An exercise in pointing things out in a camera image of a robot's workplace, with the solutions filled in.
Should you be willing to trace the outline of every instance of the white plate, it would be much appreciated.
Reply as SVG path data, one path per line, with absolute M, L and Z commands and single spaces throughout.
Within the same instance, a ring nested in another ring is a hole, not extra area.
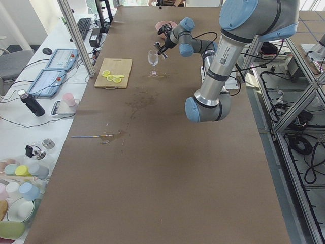
M 9 207 L 7 219 L 9 221 L 25 222 L 31 217 L 34 208 L 35 204 L 33 201 L 19 198 Z

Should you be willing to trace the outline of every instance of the keyboard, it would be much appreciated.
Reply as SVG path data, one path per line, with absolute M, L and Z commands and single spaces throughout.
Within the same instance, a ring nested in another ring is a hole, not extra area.
M 78 29 L 80 31 L 83 40 L 86 39 L 90 24 L 91 24 L 91 18 L 81 18 L 77 23 Z

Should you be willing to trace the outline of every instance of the wine glass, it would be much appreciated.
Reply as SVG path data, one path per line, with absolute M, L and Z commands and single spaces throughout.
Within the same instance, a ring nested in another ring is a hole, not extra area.
M 159 56 L 156 50 L 150 50 L 148 53 L 148 61 L 153 66 L 153 70 L 150 72 L 150 76 L 158 76 L 155 66 L 158 64 Z

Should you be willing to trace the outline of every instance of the pink bowl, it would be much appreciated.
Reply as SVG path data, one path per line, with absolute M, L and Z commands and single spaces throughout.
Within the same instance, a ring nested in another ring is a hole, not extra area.
M 171 24 L 173 29 L 175 29 L 177 27 L 177 24 L 175 22 L 165 20 L 165 21 L 158 22 L 156 24 L 156 30 L 158 31 L 164 24 Z M 160 34 L 160 37 L 165 39 L 165 35 L 163 33 Z

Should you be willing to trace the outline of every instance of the blue joint cap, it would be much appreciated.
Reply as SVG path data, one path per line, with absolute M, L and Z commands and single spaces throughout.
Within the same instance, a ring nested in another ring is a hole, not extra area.
M 220 12 L 221 28 L 231 31 L 240 27 L 254 13 L 257 4 L 258 0 L 226 1 Z
M 187 31 L 192 31 L 195 28 L 194 21 L 191 18 L 184 18 L 181 20 L 180 25 Z
M 200 122 L 199 109 L 194 98 L 187 98 L 185 102 L 185 113 L 188 120 L 198 123 Z
M 218 44 L 216 44 L 215 42 L 213 42 L 213 46 L 214 46 L 214 51 L 216 52 L 218 50 Z
M 194 53 L 194 48 L 186 43 L 182 43 L 179 45 L 179 53 L 182 57 L 191 57 Z
M 278 29 L 275 32 L 267 33 L 266 35 L 260 36 L 259 40 L 261 42 L 275 41 L 287 37 L 291 37 L 297 31 L 298 23 L 289 25 L 285 28 Z

